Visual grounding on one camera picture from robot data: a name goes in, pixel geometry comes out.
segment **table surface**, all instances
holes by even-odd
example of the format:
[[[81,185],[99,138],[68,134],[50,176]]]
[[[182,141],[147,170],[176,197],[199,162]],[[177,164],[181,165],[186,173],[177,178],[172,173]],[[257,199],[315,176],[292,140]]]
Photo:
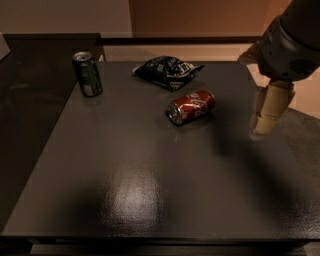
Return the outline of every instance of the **table surface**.
[[[245,66],[206,63],[177,92],[100,66],[104,92],[78,86],[3,236],[319,239],[320,198],[277,128],[251,141],[255,84]],[[184,126],[169,102],[210,90],[215,109]]]

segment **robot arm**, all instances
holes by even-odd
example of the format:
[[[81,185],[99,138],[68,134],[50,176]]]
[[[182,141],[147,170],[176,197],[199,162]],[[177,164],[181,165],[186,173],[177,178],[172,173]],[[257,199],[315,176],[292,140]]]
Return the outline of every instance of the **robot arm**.
[[[276,125],[294,97],[294,81],[306,79],[320,66],[320,1],[293,0],[270,24],[261,40],[239,57],[256,62],[269,77],[266,88],[258,88],[251,137],[263,138]]]

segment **soda can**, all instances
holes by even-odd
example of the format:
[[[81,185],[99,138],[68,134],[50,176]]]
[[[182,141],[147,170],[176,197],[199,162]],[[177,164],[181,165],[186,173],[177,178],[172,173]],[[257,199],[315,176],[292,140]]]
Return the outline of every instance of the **soda can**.
[[[81,92],[84,96],[93,97],[102,92],[102,83],[94,58],[90,52],[77,52],[72,57]]]
[[[215,106],[211,92],[199,90],[173,100],[167,109],[170,120],[176,125],[182,125],[195,118],[205,115]]]

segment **wall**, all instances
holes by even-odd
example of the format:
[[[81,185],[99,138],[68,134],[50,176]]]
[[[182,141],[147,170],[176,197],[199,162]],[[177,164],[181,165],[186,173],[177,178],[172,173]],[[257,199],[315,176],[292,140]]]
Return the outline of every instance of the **wall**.
[[[0,0],[0,32],[103,37],[261,35],[290,0]]]
[[[0,31],[132,36],[128,0],[0,0]]]

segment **can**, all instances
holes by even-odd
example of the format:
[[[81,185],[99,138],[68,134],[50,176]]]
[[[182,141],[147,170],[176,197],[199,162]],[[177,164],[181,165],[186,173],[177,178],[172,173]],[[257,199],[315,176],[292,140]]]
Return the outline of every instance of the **can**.
[[[173,100],[167,109],[170,120],[182,125],[205,115],[215,106],[215,99],[210,91],[199,90]]]
[[[93,97],[102,92],[102,83],[94,58],[90,52],[77,52],[72,57],[81,92],[84,96]]]

